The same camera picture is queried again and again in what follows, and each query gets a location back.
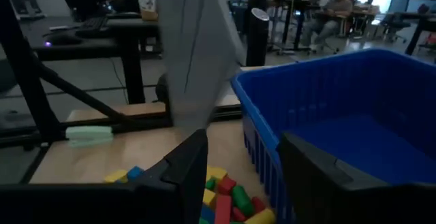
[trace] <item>yellow block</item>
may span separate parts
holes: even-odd
[[[210,179],[211,177],[216,178],[218,181],[223,180],[224,176],[227,175],[227,172],[225,169],[220,167],[207,167],[207,173],[206,173],[206,181]]]
[[[209,206],[209,208],[215,209],[215,196],[216,194],[209,189],[204,190],[203,204]]]
[[[271,209],[264,209],[263,211],[253,215],[250,219],[244,222],[245,224],[274,224],[275,214]]]
[[[118,180],[123,183],[127,182],[127,170],[117,170],[104,178],[104,182],[107,183],[114,183]]]

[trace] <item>red block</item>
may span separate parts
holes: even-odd
[[[233,221],[239,221],[239,222],[244,222],[247,220],[245,215],[238,209],[238,207],[233,207],[232,218],[233,218]]]
[[[231,209],[232,197],[219,194],[215,204],[215,224],[229,224]]]
[[[265,209],[265,204],[258,197],[251,198],[251,203],[254,206],[254,212],[257,214]]]
[[[223,180],[218,183],[218,193],[231,195],[232,188],[234,186],[236,186],[236,181],[230,179],[228,176],[225,176]]]

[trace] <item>blue bin rim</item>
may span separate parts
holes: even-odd
[[[375,54],[380,53],[381,54],[387,54],[387,55],[394,55],[396,57],[400,57],[399,59],[403,59],[404,61],[417,61],[420,63],[421,67],[434,67],[433,64],[430,63],[424,63],[417,59],[416,57],[411,57],[406,54],[393,52],[391,50],[386,50],[382,48],[369,48],[365,50],[359,50],[355,52],[348,52],[348,53],[341,53],[330,57],[324,57],[319,59],[314,59],[312,61],[302,62],[302,63],[289,63],[285,65],[278,65],[276,67],[269,67],[269,68],[262,68],[257,70],[251,70],[251,71],[242,71],[238,74],[236,74],[232,81],[232,88],[236,94],[236,96],[239,98],[240,104],[247,110],[248,114],[251,117],[251,120],[253,121],[255,128],[257,129],[260,137],[265,142],[265,146],[268,147],[268,150],[270,152],[273,152],[276,150],[276,146],[279,144],[278,137],[274,134],[272,131],[270,125],[266,122],[266,119],[261,115],[259,109],[254,105],[251,98],[247,95],[244,88],[242,87],[240,80],[245,78],[246,76],[255,76],[258,74],[267,74],[270,72],[276,72],[278,69],[280,70],[287,70],[288,68],[295,68],[295,67],[304,67],[306,65],[312,65],[314,61],[322,61],[322,62],[331,62],[331,61],[340,61],[341,56],[354,56],[354,55],[362,55],[362,54]],[[279,162],[279,159],[277,157],[272,157],[274,159],[275,165],[278,166],[278,170],[280,170],[281,174],[281,164]]]

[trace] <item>blue plastic bin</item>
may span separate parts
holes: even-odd
[[[436,67],[387,50],[243,72],[245,146],[278,223],[290,223],[276,146],[291,131],[392,185],[436,182]]]

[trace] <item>blue block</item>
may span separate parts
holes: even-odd
[[[208,221],[209,223],[215,222],[215,213],[208,206],[203,205],[201,217],[202,219]]]
[[[128,173],[127,173],[127,179],[128,179],[128,180],[133,180],[133,179],[135,179],[136,177],[138,177],[139,175],[141,175],[143,172],[144,172],[143,169],[141,169],[141,168],[138,167],[138,166],[135,166],[135,167],[131,168],[131,169],[128,171]]]

